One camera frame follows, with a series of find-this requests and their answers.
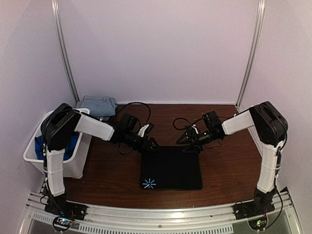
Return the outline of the light blue denim skirt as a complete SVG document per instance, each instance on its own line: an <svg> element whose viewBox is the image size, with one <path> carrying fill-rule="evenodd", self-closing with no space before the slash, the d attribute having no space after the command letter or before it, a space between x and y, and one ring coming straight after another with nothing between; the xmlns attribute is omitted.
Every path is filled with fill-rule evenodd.
<svg viewBox="0 0 312 234"><path fill-rule="evenodd" d="M117 104L113 97L85 95L83 100L76 104L76 108L87 108L90 110L90 115L95 117L112 117L116 114Z"/></svg>

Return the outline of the black garment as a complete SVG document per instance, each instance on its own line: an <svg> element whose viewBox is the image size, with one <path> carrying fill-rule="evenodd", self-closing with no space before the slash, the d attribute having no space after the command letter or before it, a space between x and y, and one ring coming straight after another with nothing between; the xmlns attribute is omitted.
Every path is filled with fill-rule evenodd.
<svg viewBox="0 0 312 234"><path fill-rule="evenodd" d="M179 146L142 152L139 184L145 190L201 190L199 153Z"/></svg>

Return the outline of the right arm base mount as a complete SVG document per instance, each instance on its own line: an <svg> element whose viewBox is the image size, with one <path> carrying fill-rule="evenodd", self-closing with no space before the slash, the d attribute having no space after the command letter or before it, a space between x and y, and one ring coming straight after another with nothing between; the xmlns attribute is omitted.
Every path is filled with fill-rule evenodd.
<svg viewBox="0 0 312 234"><path fill-rule="evenodd" d="M274 195L275 189L268 193L255 189L252 201L238 201L232 206L236 220L251 218L248 221L250 228L253 231L264 231L269 222L268 213L275 210Z"/></svg>

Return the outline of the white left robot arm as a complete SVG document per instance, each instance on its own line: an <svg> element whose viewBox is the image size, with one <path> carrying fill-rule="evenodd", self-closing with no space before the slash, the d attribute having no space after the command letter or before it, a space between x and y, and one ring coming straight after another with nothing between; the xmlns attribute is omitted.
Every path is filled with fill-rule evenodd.
<svg viewBox="0 0 312 234"><path fill-rule="evenodd" d="M63 158L74 133L83 133L113 144L126 144L138 152L158 150L156 140L148 136L154 125L147 122L135 132L137 122L137 117L124 113L118 122L110 124L73 109L67 103L61 104L40 126L45 155L43 165L50 194L57 197L65 193Z"/></svg>

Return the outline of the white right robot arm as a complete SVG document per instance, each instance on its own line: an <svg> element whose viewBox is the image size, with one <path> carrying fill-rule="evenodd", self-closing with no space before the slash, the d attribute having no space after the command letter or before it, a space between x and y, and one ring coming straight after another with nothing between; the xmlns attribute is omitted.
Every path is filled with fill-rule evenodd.
<svg viewBox="0 0 312 234"><path fill-rule="evenodd" d="M200 132L195 123L188 124L176 143L186 145L185 151L201 151L205 144L254 127L262 146L262 162L256 189L263 194L275 189L281 152L288 139L288 123L269 101L251 106L224 121L221 121L222 118L215 111L204 114L201 119L207 128L205 132Z"/></svg>

